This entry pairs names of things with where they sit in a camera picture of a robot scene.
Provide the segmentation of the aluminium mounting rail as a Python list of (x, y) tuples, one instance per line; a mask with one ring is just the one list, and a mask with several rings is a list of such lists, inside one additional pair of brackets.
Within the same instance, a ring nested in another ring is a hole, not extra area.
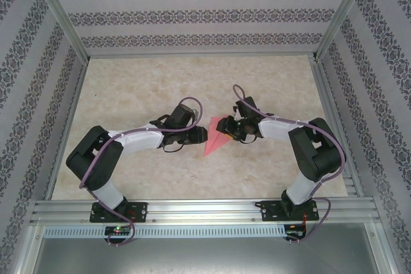
[[(326, 223), (380, 222), (373, 198), (331, 198)], [(88, 225), (92, 200), (37, 201), (31, 226)], [(148, 200), (148, 225), (261, 225), (260, 209), (252, 199)]]

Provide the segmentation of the pink cloth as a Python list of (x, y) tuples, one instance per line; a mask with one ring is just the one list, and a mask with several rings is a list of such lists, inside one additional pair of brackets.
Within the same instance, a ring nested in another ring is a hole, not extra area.
[(228, 135), (219, 132), (217, 124), (223, 117), (212, 117), (210, 120), (210, 125), (207, 134), (207, 141), (205, 143), (204, 156), (211, 154), (222, 146), (226, 145), (232, 139)]

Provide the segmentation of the wide aluminium side rail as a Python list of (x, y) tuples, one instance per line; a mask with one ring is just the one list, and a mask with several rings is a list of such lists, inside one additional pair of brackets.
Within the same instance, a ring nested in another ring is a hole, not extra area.
[(353, 182), (351, 186), (349, 186), (348, 184), (345, 185), (347, 187), (347, 193), (349, 196), (364, 197), (365, 195), (364, 195), (361, 183), (360, 183), (360, 179), (358, 177), (358, 172), (356, 170), (356, 164), (351, 155), (351, 150), (349, 149), (349, 145), (345, 137), (344, 129), (343, 129), (343, 126), (342, 126), (342, 123), (340, 121), (340, 117), (338, 114), (337, 106), (334, 102), (331, 89), (329, 88), (329, 84), (328, 84), (328, 80), (326, 78), (325, 72), (321, 66), (321, 63), (319, 63), (315, 59), (315, 57), (310, 58), (310, 66), (311, 66), (311, 70), (313, 73), (313, 78), (315, 80), (317, 90), (319, 92), (319, 98), (320, 98), (328, 125), (333, 131), (335, 137), (340, 142), (346, 154), (345, 169), (342, 172), (342, 174), (343, 174), (344, 179), (350, 178)]

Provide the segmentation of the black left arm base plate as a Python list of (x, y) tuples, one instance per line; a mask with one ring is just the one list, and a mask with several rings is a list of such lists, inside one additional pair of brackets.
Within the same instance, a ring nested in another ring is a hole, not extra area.
[[(124, 201), (114, 211), (129, 219), (133, 223), (144, 223), (146, 221), (148, 204), (145, 202)], [(95, 202), (91, 207), (89, 217), (91, 223), (125, 223), (126, 221), (117, 215), (104, 209), (100, 203)]]

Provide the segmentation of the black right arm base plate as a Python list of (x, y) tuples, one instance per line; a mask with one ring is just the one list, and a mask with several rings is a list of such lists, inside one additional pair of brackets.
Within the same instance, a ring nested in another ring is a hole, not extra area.
[(318, 221), (319, 213), (314, 200), (308, 200), (301, 205), (279, 200), (260, 201), (255, 206), (261, 209), (261, 219), (263, 221)]

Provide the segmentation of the slanted aluminium frame post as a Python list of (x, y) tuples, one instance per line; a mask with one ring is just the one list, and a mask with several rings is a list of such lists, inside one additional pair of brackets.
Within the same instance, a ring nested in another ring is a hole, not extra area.
[(76, 54), (80, 57), (81, 61), (85, 64), (89, 63), (90, 55), (87, 52), (80, 36), (75, 30), (73, 23), (71, 22), (64, 6), (60, 0), (46, 0), (50, 10), (52, 11), (55, 19), (62, 27), (65, 35), (67, 36), (70, 44), (76, 51)]
[(339, 27), (343, 23), (345, 17), (349, 13), (354, 2), (355, 0), (341, 0), (337, 10), (335, 11), (334, 16), (332, 17), (327, 29), (325, 30), (320, 40), (318, 48), (313, 54), (316, 62), (318, 62), (324, 57), (326, 51), (329, 48), (329, 45), (331, 44), (332, 40), (337, 34)]

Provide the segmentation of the narrow aluminium side rail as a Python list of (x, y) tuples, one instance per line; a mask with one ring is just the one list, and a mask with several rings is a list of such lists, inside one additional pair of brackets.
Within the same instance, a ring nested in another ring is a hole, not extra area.
[(85, 75), (87, 72), (87, 68), (89, 66), (90, 58), (82, 65), (78, 78), (76, 80), (75, 88), (71, 93), (71, 100), (69, 104), (69, 108), (67, 111), (67, 115), (65, 118), (64, 129), (62, 134), (59, 138), (57, 152), (54, 157), (54, 161), (52, 164), (52, 169), (50, 175), (48, 176), (48, 180), (46, 182), (46, 186), (44, 189), (44, 194), (42, 196), (42, 200), (51, 200), (53, 191), (55, 189), (55, 184), (57, 182), (58, 172), (60, 170), (60, 166), (62, 164), (64, 151), (66, 148), (66, 144), (69, 138), (69, 132), (73, 123), (74, 115), (76, 112), (76, 107), (78, 104), (78, 100), (80, 99), (80, 93), (83, 87)]

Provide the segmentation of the aluminium frame leg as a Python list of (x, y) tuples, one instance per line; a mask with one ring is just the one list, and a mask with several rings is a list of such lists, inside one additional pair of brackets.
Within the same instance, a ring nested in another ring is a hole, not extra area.
[(399, 274), (387, 235), (381, 223), (372, 223), (369, 233), (374, 260), (379, 274)]
[(45, 231), (44, 225), (29, 226), (12, 274), (33, 274)]

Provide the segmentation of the thin aluminium back bar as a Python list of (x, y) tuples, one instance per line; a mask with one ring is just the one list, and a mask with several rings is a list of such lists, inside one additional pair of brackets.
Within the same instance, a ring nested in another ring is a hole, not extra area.
[(148, 53), (148, 54), (124, 54), (124, 55), (94, 55), (91, 59), (131, 59), (131, 58), (202, 58), (202, 57), (258, 57), (258, 56), (307, 56), (315, 58), (311, 52), (257, 52), (257, 53)]

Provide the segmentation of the grey metal panel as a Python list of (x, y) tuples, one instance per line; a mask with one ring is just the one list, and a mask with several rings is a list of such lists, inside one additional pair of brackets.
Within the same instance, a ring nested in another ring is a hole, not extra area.
[(276, 238), (46, 239), (33, 274), (380, 274), (358, 244), (289, 245)]

